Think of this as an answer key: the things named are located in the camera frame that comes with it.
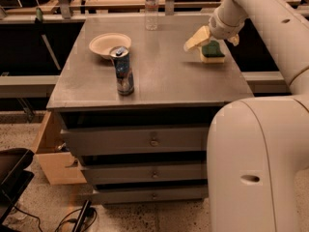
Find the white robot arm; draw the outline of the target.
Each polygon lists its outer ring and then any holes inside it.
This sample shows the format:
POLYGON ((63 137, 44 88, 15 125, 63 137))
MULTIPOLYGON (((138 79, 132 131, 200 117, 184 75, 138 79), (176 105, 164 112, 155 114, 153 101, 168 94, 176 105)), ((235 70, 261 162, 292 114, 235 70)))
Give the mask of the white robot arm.
POLYGON ((309 22, 284 0, 224 0, 184 47, 212 38, 236 43, 247 18, 291 93, 233 101, 213 118, 211 232, 299 232, 295 175, 309 167, 309 22))

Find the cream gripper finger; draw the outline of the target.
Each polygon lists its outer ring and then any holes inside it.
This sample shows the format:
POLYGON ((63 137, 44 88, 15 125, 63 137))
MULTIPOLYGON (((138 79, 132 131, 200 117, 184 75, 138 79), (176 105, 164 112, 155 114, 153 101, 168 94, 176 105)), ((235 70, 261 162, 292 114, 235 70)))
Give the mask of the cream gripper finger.
POLYGON ((208 25, 204 25, 200 27, 194 33, 194 35, 185 42, 183 49, 185 51, 189 51, 194 47, 207 44, 210 40, 210 37, 211 37, 210 28, 208 25))
POLYGON ((228 42, 231 43, 233 46, 237 46, 239 44, 239 35, 235 34, 233 37, 228 39, 228 42))

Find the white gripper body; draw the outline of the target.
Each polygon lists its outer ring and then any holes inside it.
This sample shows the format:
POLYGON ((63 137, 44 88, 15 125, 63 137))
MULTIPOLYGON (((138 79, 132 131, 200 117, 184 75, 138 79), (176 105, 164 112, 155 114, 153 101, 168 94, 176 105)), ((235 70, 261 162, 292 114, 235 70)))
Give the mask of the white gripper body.
POLYGON ((218 7, 214 10, 209 28, 211 34, 219 40, 228 40, 235 37, 244 26, 245 11, 218 7))

